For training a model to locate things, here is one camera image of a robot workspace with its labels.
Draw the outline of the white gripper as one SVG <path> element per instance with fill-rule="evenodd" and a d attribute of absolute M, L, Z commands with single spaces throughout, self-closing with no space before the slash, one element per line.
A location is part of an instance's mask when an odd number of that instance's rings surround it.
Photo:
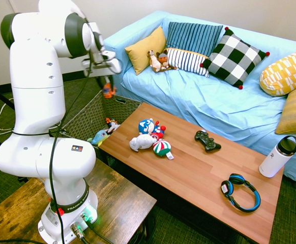
<path fill-rule="evenodd" d="M 85 76 L 90 72 L 90 77 L 98 77 L 98 85 L 101 89 L 107 83 L 106 78 L 108 78 L 110 84 L 113 84 L 112 75 L 119 74 L 122 71 L 121 64 L 117 58 L 104 60 L 101 63 L 91 63 L 89 59 L 84 59 L 81 65 L 84 69 Z"/>

